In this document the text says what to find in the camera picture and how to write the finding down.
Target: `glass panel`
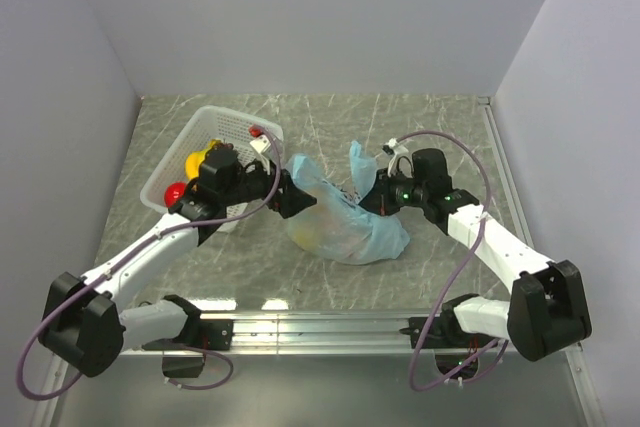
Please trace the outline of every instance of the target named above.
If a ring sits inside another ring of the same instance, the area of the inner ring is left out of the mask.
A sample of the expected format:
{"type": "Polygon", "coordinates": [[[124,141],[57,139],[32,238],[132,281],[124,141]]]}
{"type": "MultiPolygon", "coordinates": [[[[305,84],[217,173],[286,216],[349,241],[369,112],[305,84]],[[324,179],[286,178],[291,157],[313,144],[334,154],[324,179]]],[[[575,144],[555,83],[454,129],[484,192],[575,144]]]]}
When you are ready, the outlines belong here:
{"type": "MultiPolygon", "coordinates": [[[[53,425],[586,425],[564,352],[536,363],[507,353],[477,384],[424,394],[407,385],[407,355],[235,356],[234,362],[239,374],[205,394],[164,385],[157,356],[123,355],[99,380],[80,380],[53,425]]],[[[225,368],[207,364],[197,383],[215,381],[225,368]]],[[[420,374],[439,375],[432,354],[423,354],[420,374]]]]}

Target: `table surface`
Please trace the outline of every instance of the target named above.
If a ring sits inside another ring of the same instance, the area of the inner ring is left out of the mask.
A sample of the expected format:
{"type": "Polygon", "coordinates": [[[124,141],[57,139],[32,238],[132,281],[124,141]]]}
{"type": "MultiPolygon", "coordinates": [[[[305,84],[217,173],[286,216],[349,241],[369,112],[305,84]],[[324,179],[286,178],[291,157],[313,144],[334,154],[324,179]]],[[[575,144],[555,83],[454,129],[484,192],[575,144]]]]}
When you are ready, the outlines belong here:
{"type": "MultiPolygon", "coordinates": [[[[160,214],[142,205],[139,193],[194,112],[217,105],[282,126],[287,156],[313,157],[335,184],[351,189],[349,146],[387,159],[380,147],[391,137],[422,128],[457,136],[480,158],[494,190],[490,212],[509,230],[513,220],[500,183],[489,135],[476,98],[425,95],[197,95],[152,96],[143,101],[116,188],[96,263],[113,257],[143,235],[160,214]]],[[[472,161],[446,139],[421,138],[409,150],[442,149],[454,185],[482,198],[484,186],[472,161]]],[[[216,233],[174,262],[143,289],[134,303],[175,293],[207,310],[406,309],[430,307],[465,248],[430,225],[418,210],[398,214],[411,242],[397,260],[342,265],[298,248],[283,220],[263,209],[231,233],[216,233]]],[[[506,299],[497,277],[474,259],[448,298],[469,292],[506,299]]]]}

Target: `white wall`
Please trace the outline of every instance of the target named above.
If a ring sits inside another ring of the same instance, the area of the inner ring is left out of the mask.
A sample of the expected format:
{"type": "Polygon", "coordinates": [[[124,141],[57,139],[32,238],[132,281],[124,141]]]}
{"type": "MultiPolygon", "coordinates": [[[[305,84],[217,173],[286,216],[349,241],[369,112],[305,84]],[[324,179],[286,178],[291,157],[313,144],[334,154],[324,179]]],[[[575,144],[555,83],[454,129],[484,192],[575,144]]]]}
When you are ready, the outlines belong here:
{"type": "Polygon", "coordinates": [[[493,94],[543,1],[89,0],[144,94],[493,94]]]}
{"type": "Polygon", "coordinates": [[[640,419],[640,1],[546,0],[497,116],[537,246],[583,272],[610,426],[640,419]]]}
{"type": "MultiPolygon", "coordinates": [[[[2,425],[27,425],[19,350],[50,282],[93,265],[137,103],[85,0],[0,0],[2,425]]],[[[38,389],[48,356],[33,354],[38,389]]]]}

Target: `basket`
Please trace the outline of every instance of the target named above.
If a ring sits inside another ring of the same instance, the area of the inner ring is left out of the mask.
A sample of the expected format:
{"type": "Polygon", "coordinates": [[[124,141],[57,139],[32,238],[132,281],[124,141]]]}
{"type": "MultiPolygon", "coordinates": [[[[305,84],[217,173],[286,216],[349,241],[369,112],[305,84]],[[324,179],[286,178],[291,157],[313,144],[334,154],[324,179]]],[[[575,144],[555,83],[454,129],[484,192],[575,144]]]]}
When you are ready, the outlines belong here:
{"type": "MultiPolygon", "coordinates": [[[[140,191],[142,203],[161,214],[166,214],[165,190],[174,182],[187,182],[187,174],[184,170],[187,156],[192,152],[206,149],[212,139],[232,143],[238,151],[242,164],[254,160],[253,149],[249,146],[249,142],[253,140],[249,134],[249,127],[253,124],[267,128],[280,141],[284,141],[282,127],[260,117],[213,105],[198,109],[142,187],[140,191]]],[[[281,152],[280,155],[281,158],[284,157],[284,152],[281,152]]],[[[247,204],[229,207],[227,208],[227,217],[240,215],[246,208],[247,204]]],[[[223,224],[219,231],[230,232],[236,224],[237,222],[223,224]]]]}

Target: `blue plastic bag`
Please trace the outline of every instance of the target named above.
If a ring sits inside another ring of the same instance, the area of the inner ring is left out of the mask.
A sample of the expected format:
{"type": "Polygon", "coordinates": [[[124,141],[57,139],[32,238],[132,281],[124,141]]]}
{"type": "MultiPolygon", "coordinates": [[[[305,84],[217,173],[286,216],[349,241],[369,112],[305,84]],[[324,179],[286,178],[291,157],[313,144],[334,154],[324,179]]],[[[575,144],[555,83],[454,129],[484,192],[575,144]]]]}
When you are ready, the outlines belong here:
{"type": "Polygon", "coordinates": [[[304,154],[287,163],[293,183],[318,199],[313,207],[287,221],[287,234],[301,249],[343,264],[363,265],[396,259],[409,243],[409,234],[396,217],[380,217],[358,206],[373,188],[375,159],[363,154],[356,141],[349,151],[356,195],[329,182],[317,164],[304,154]]]}

